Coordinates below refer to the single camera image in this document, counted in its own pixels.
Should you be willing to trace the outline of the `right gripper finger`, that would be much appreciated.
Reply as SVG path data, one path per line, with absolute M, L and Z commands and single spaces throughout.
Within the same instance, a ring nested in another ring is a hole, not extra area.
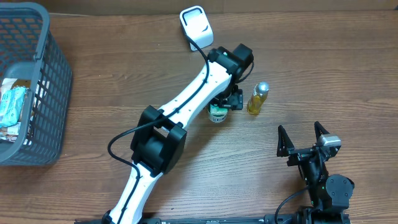
M 315 128 L 315 135 L 317 141 L 320 139 L 320 136 L 324 134 L 329 134 L 329 132 L 320 124 L 319 121 L 316 121 L 314 123 L 314 128 Z
M 277 146 L 277 157 L 287 157 L 295 147 L 286 133 L 286 130 L 282 125 L 278 126 L 278 146 Z

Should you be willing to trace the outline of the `yellow dish soap bottle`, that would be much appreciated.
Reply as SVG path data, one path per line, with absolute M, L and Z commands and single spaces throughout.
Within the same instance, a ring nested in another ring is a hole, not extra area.
M 267 99 L 269 92 L 269 84 L 267 82 L 258 83 L 247 103 L 247 111 L 249 114 L 258 115 L 261 111 L 262 105 Z

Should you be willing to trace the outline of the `teal tissue packet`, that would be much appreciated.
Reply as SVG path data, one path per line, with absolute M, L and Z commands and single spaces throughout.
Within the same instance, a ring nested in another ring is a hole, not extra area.
M 15 125 L 19 121 L 27 88 L 17 86 L 6 91 L 1 99 L 1 127 Z

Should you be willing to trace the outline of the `brown white snack bag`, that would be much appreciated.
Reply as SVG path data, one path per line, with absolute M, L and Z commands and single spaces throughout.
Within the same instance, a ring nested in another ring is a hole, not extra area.
M 27 88 L 27 91 L 28 91 L 30 84 L 31 84 L 30 80 L 23 80 L 23 79 L 18 79 L 18 78 L 5 78 L 1 84 L 1 99 L 2 99 L 3 94 L 6 91 L 11 90 L 17 86 L 24 86 Z M 25 100 L 27 99 L 27 91 L 25 94 L 24 103 L 25 103 Z M 9 126 L 9 127 L 3 127 L 3 128 L 1 127 L 1 140 L 9 141 L 9 142 L 15 142 L 17 140 L 20 130 L 21 130 L 23 106 L 22 106 L 21 115 L 19 117 L 19 121 L 15 125 Z

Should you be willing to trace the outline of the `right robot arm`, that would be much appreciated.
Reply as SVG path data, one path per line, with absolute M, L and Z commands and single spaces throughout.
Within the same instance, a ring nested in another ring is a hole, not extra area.
M 354 182 L 339 174 L 330 175 L 325 162 L 335 157 L 341 148 L 341 139 L 329 133 L 318 121 L 314 123 L 316 142 L 308 148 L 297 149 L 283 126 L 278 127 L 277 156 L 287 157 L 289 167 L 296 166 L 305 181 L 302 190 L 288 196 L 277 207 L 275 223 L 350 223 L 349 208 Z M 308 192 L 311 205 L 300 207 L 286 220 L 279 215 L 281 208 L 296 196 Z

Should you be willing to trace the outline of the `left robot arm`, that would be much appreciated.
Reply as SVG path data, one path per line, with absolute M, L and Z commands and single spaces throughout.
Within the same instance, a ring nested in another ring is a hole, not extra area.
M 211 105 L 241 110 L 243 91 L 238 83 L 247 68 L 254 66 L 252 49 L 239 44 L 232 52 L 224 47 L 211 49 L 197 77 L 173 100 L 159 109 L 148 106 L 137 127 L 111 140 L 133 134 L 131 167 L 127 184 L 116 206 L 106 212 L 102 223 L 139 223 L 144 205 L 155 183 L 169 173 L 184 150 L 187 129 L 201 110 Z

